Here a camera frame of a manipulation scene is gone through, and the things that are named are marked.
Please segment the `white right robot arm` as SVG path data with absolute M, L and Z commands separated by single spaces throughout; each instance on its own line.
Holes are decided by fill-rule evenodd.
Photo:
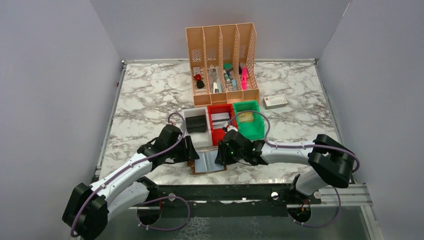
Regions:
M 290 163 L 310 166 L 297 175 L 290 187 L 292 195 L 306 198 L 326 186 L 345 189 L 356 170 L 353 152 L 325 134 L 314 140 L 282 144 L 265 139 L 251 141 L 235 130 L 218 143 L 215 164 L 231 165 L 244 160 L 252 166 Z

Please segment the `green plastic bin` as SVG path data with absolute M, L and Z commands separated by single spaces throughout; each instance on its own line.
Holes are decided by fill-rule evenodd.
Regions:
M 233 103 L 234 113 L 238 114 L 244 111 L 260 112 L 260 107 L 257 101 L 244 101 Z M 239 123 L 236 118 L 238 131 L 251 141 L 263 139 L 265 136 L 265 124 L 261 115 L 253 113 L 254 121 L 247 123 Z

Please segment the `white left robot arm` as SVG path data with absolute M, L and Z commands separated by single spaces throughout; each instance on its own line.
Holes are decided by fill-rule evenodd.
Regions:
M 158 201 L 158 185 L 147 174 L 168 159 L 181 163 L 198 158 L 192 138 L 177 126 L 167 124 L 158 137 L 141 145 L 124 165 L 90 185 L 78 184 L 62 221 L 71 228 L 73 238 L 94 240 L 118 214 L 137 204 Z

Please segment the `white plastic bin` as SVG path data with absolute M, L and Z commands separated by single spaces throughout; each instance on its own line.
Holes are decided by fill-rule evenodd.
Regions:
M 191 136 L 193 146 L 196 149 L 212 146 L 212 136 L 211 136 L 211 130 L 210 130 L 210 127 L 209 127 L 210 121 L 209 121 L 209 118 L 208 118 L 207 108 L 206 107 L 196 107 L 196 108 L 183 109 L 182 115 L 184 117 L 184 120 L 186 120 L 187 117 L 206 115 L 206 120 L 207 120 L 207 131 L 206 132 L 188 133 L 187 130 L 186 130 L 186 133 L 189 136 Z

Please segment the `peach plastic file organizer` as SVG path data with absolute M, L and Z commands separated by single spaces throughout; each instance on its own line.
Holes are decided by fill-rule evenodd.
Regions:
M 252 22 L 187 27 L 189 70 L 195 107 L 260 100 L 254 67 L 257 31 Z M 230 63 L 232 71 L 223 65 Z M 241 67 L 247 67 L 247 89 L 242 89 Z M 196 87 L 200 74 L 204 88 Z M 220 93 L 213 93 L 217 82 Z

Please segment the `red plastic bin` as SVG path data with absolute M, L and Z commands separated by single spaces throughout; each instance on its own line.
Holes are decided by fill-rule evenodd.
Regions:
M 207 112 L 208 112 L 208 119 L 209 119 L 209 127 L 210 127 L 212 145 L 217 146 L 218 143 L 223 139 L 226 132 L 222 128 L 221 129 L 212 129 L 211 114 L 229 113 L 230 118 L 232 118 L 232 117 L 235 116 L 234 107 L 231 103 L 221 104 L 221 105 L 210 105 L 210 106 L 207 107 Z

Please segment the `brown leather card holder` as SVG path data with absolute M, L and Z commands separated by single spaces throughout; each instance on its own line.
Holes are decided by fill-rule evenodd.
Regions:
M 192 175 L 203 175 L 216 172 L 223 172 L 227 170 L 226 165 L 219 165 L 215 163 L 218 156 L 217 149 L 198 150 L 198 159 L 190 160 L 187 166 L 191 168 Z

